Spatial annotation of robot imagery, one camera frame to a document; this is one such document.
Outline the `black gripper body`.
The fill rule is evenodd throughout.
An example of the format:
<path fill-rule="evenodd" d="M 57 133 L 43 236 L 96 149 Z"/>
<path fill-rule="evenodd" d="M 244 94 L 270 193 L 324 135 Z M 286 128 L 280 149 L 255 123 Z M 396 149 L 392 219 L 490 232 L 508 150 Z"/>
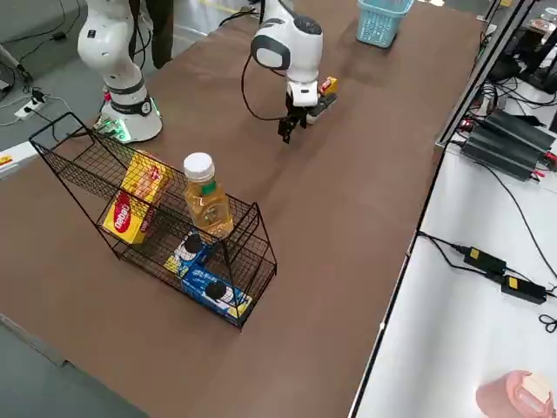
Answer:
<path fill-rule="evenodd" d="M 292 121 L 292 126 L 296 126 L 298 120 L 303 117 L 306 117 L 307 125 L 314 125 L 322 113 L 322 104 L 316 104 L 311 107 L 299 107 L 287 102 L 286 109 L 286 118 Z"/>

